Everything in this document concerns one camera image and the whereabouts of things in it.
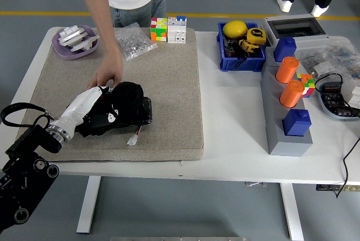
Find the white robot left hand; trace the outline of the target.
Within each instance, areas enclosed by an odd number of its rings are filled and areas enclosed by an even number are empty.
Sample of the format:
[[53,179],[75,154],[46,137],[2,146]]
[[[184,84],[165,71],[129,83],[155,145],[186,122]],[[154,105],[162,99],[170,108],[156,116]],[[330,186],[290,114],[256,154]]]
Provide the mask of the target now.
[[100,86],[82,92],[52,124],[63,129],[72,139],[76,126],[83,123],[83,118],[91,111],[98,99],[109,90],[109,87]]

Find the person's right hand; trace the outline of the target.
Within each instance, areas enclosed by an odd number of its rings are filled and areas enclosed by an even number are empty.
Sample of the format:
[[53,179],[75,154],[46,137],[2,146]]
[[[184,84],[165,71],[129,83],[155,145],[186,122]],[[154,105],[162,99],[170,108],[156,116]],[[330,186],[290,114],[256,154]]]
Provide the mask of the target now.
[[105,86],[108,81],[113,81],[113,86],[117,86],[123,78],[124,64],[123,55],[119,49],[105,51],[105,56],[100,66],[95,71],[89,82],[88,89],[96,86]]

